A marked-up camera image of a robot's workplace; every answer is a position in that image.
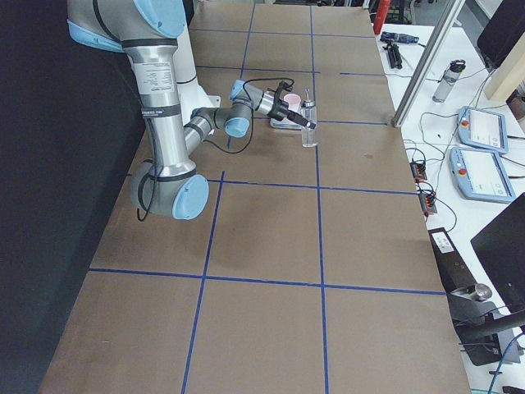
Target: black monitor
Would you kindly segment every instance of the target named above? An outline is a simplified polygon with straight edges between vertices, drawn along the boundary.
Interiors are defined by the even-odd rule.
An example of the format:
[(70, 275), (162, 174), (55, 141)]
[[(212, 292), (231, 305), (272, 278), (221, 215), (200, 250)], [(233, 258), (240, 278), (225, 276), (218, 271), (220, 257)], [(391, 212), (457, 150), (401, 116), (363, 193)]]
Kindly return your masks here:
[(477, 39), (477, 46), (499, 67), (525, 32), (525, 2), (504, 0)]
[(474, 236), (471, 243), (482, 267), (510, 312), (523, 311), (525, 193)]

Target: metal pole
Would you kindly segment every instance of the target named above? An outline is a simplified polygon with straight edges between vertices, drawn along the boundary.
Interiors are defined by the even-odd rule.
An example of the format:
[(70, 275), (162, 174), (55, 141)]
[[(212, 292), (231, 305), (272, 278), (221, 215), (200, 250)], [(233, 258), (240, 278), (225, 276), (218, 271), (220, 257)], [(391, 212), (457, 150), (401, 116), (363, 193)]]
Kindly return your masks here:
[(399, 103), (397, 112), (392, 119), (392, 125), (394, 127), (401, 127), (403, 125), (423, 82), (427, 78), (432, 63), (440, 51), (441, 46), (445, 42), (446, 36), (464, 3), (465, 0), (449, 0), (449, 2), (446, 3), (445, 10), (443, 10), (443, 14), (437, 22), (434, 31), (432, 31), (432, 35), (428, 40), (427, 47), (423, 51), (421, 60), (419, 61), (416, 70), (413, 72), (413, 77), (410, 80), (409, 87), (404, 92), (404, 96)]

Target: white table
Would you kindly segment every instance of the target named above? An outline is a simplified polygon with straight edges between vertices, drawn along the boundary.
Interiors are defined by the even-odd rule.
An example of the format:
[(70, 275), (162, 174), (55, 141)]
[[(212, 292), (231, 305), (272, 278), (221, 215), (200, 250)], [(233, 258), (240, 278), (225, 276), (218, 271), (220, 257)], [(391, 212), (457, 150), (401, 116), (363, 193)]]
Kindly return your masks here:
[[(384, 25), (383, 31), (405, 33), (418, 36), (421, 44), (426, 44), (431, 32), (431, 26), (416, 26), (416, 25)], [(387, 74), (388, 85), (390, 89), (390, 95), (394, 102), (395, 107), (399, 105), (399, 101), (403, 97), (404, 91), (406, 90), (410, 79), (400, 76), (411, 76), (413, 71), (418, 64), (419, 58), (421, 57), (424, 48), (419, 45), (399, 45), (399, 51), (403, 57), (403, 69), (390, 69), (386, 51), (382, 49), (384, 43), (379, 42), (379, 36), (377, 36), (378, 48), (381, 54), (381, 60), (385, 73)], [(419, 121), (423, 112), (434, 112), (441, 115), (452, 115), (459, 111), (462, 106), (475, 105), (473, 99), (476, 96), (478, 88), (483, 84), (484, 80), (488, 77), (488, 72), (483, 70), (476, 75), (467, 78), (465, 80), (459, 80), (455, 87), (452, 89), (449, 97), (442, 104), (434, 103), (431, 99), (434, 94), (437, 82), (431, 80), (439, 80), (443, 71), (447, 68), (451, 61), (455, 59), (463, 59), (466, 61), (467, 68), (463, 72), (462, 77), (470, 76), (477, 71), (483, 70), (484, 65), (481, 58), (478, 56), (476, 50), (468, 40), (467, 35), (463, 29), (454, 27), (445, 42), (445, 46), (441, 49), (434, 64), (431, 68), (431, 72), (427, 76), (429, 80), (425, 81), (421, 91), (418, 94), (416, 103), (410, 110), (410, 114), (403, 124), (402, 133), (405, 139), (405, 146), (407, 148), (417, 146), (418, 149), (422, 150), (427, 159), (429, 158), (441, 158), (441, 154), (432, 148), (428, 144), (423, 143), (422, 132), (419, 128)], [(479, 108), (497, 107), (503, 105), (502, 102), (490, 101), (486, 98), (484, 93), (481, 94), (479, 99)], [(491, 109), (491, 111), (499, 112), (505, 115), (507, 122), (507, 131), (509, 135), (523, 136), (523, 132), (519, 124), (514, 119), (512, 112), (508, 107), (503, 106), (501, 108)], [(426, 141), (436, 145), (439, 149), (445, 150), (449, 145), (450, 137), (454, 132), (456, 118), (439, 118), (432, 115), (426, 115), (423, 118), (422, 127), (425, 133)], [(462, 146), (459, 143), (459, 139), (455, 136), (452, 139), (452, 146)], [(407, 151), (408, 157), (413, 156), (413, 151)], [(520, 140), (509, 141), (509, 154), (506, 155), (508, 158), (514, 159), (518, 162), (525, 163), (525, 142)], [(415, 158), (421, 158), (419, 153), (416, 154)], [(428, 181), (436, 187), (438, 183), (438, 172), (440, 162), (432, 161), (427, 164), (427, 176)], [(525, 175), (525, 168), (514, 165), (504, 160), (504, 166), (507, 173), (511, 176)], [(516, 195), (520, 195), (525, 192), (525, 180), (511, 180)], [(457, 214), (458, 223), (454, 230), (449, 235), (452, 241), (455, 243), (459, 253), (465, 260), (466, 264), (470, 268), (473, 276), (480, 283), (485, 283), (491, 287), (495, 293), (491, 300), (496, 306), (504, 305), (500, 296), (495, 292), (494, 286), (483, 270), (477, 256), (475, 255), (473, 248), (470, 244), (470, 240), (495, 216), (497, 216), (507, 205), (496, 204), (487, 202), (478, 202), (465, 199), (454, 183), (454, 179), (450, 172), (448, 152), (443, 163), (443, 168), (439, 175), (439, 188), (437, 196), (439, 199), (445, 201)], [(444, 227), (450, 229), (454, 223), (454, 216), (443, 204), (437, 203), (438, 214), (431, 215), (427, 221), (427, 228), (438, 228)], [(509, 311), (506, 308), (501, 309), (502, 314), (507, 314)], [(520, 341), (521, 346), (525, 346), (525, 341)], [(480, 367), (474, 366), (467, 355), (463, 354), (463, 362), (465, 369), (468, 374), (468, 379), (472, 388), (486, 390), (491, 382), (492, 375), (488, 372), (495, 370), (497, 364), (488, 364)], [(494, 390), (496, 392), (502, 392), (501, 387), (504, 385), (515, 386), (524, 388), (525, 387), (525, 364), (505, 364), (502, 368), (503, 374), (498, 377)]]

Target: red object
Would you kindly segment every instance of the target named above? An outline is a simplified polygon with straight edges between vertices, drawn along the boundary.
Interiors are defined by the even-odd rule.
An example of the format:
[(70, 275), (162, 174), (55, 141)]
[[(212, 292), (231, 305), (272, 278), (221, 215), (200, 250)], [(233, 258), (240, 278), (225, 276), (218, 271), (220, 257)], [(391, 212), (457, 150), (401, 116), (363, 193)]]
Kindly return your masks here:
[(383, 23), (385, 23), (386, 19), (386, 14), (388, 14), (388, 10), (390, 9), (390, 1), (391, 0), (381, 0), (381, 2), (379, 3), (379, 7), (377, 8), (376, 19), (374, 19), (375, 35), (381, 33), (381, 27), (383, 27)]

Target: screen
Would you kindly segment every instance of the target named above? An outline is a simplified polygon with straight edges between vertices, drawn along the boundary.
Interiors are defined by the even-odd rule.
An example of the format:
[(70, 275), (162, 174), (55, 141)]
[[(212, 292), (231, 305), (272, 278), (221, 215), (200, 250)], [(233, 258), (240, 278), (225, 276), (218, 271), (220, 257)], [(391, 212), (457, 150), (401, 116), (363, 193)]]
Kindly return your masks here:
[(520, 195), (471, 243), (486, 274), (511, 312), (525, 309), (525, 194)]
[(501, 124), (497, 115), (470, 110), (470, 140), (501, 148)]
[(494, 153), (463, 150), (472, 190), (478, 195), (509, 195)]

